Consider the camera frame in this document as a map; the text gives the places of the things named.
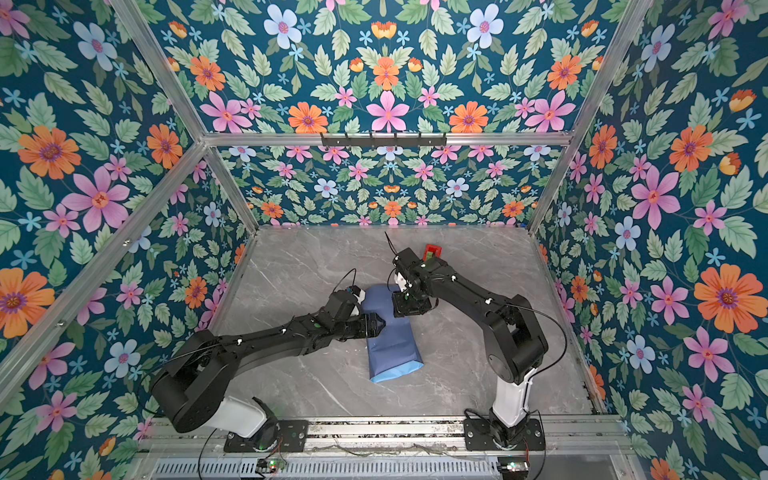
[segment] blue fabric bag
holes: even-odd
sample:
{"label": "blue fabric bag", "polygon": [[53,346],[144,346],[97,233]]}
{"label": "blue fabric bag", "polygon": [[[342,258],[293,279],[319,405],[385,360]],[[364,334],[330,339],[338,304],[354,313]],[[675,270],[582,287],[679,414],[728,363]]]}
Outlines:
{"label": "blue fabric bag", "polygon": [[379,336],[368,339],[368,364],[374,383],[408,375],[424,366],[413,338],[411,321],[407,316],[395,318],[394,310],[392,292],[387,285],[366,289],[362,311],[378,313],[386,321]]}

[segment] red object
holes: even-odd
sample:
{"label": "red object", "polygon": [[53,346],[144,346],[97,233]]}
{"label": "red object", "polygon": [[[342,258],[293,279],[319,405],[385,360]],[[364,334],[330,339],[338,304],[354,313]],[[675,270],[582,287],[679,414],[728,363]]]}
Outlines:
{"label": "red object", "polygon": [[429,260],[432,257],[438,257],[440,258],[440,254],[442,253],[442,248],[438,247],[437,245],[431,245],[427,243],[427,247],[424,249],[424,261]]}

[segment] marble surface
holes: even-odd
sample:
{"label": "marble surface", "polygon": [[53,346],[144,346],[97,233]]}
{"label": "marble surface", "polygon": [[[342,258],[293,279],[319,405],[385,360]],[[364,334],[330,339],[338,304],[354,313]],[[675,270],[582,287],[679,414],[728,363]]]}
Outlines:
{"label": "marble surface", "polygon": [[[214,330],[248,333],[317,311],[352,267],[362,288],[385,283],[392,270],[385,231],[398,250],[411,247],[420,255],[427,243],[441,246],[442,258],[468,279],[506,296],[521,293],[534,308],[558,318],[560,307],[521,228],[294,227],[259,232],[227,318]],[[549,342],[548,365],[561,353],[563,339],[552,322],[540,322]],[[230,391],[262,399],[278,416],[461,415],[468,407],[487,412],[496,375],[486,362],[480,327],[447,303],[412,317],[411,324],[425,365],[399,379],[370,382],[366,341],[358,339],[252,369],[235,378]],[[591,411],[575,348],[569,346],[556,367],[536,378],[531,409]]]}

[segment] black mounting plate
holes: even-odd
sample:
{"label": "black mounting plate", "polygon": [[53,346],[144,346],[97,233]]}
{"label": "black mounting plate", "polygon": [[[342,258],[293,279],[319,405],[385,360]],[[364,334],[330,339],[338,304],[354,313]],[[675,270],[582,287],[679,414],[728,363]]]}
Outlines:
{"label": "black mounting plate", "polygon": [[[278,420],[280,434],[283,441],[280,443],[281,452],[303,452],[304,442],[306,442],[306,431],[310,423],[306,420]],[[245,439],[238,434],[232,438],[227,436],[227,442],[224,443],[226,453],[253,453],[258,452],[253,446],[246,443]]]}
{"label": "black mounting plate", "polygon": [[[546,448],[544,430],[538,419],[528,420],[523,436],[525,440],[521,441],[522,446],[518,445],[515,449],[525,449],[527,446],[529,451],[540,452]],[[500,449],[488,430],[488,420],[486,419],[464,419],[464,442],[470,452]]]}

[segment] metal vent grille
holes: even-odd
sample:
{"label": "metal vent grille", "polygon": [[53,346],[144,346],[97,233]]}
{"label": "metal vent grille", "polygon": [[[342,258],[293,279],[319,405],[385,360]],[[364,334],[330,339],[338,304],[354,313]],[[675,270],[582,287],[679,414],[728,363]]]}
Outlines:
{"label": "metal vent grille", "polygon": [[[267,471],[256,458],[204,458],[203,479],[257,478]],[[496,462],[458,458],[295,458],[274,478],[499,478]],[[197,458],[166,458],[157,463],[153,480],[197,479]]]}

